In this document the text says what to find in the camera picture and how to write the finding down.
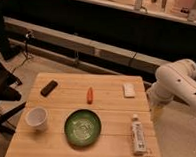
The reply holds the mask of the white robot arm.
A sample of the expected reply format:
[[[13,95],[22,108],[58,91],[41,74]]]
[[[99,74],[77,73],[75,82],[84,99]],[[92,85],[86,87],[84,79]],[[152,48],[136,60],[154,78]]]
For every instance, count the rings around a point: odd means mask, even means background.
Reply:
[[[147,90],[152,109],[164,107],[179,97],[196,111],[196,63],[188,58],[159,66],[156,80]]]

